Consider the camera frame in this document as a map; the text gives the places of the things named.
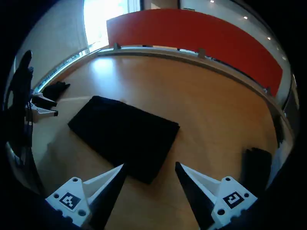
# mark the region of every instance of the folded black fabric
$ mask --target folded black fabric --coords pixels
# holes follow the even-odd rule
[[[147,184],[157,176],[179,130],[178,123],[99,96],[68,126],[114,166],[127,163],[129,174]]]
[[[53,85],[48,85],[43,90],[43,96],[56,102],[69,86],[70,84],[66,84],[65,82],[57,82]],[[37,107],[44,109],[51,109],[51,107],[57,105],[57,103],[50,102],[39,97],[32,98],[32,103],[34,103]]]
[[[240,184],[256,197],[264,194],[270,177],[272,156],[259,148],[247,149],[242,156]]]

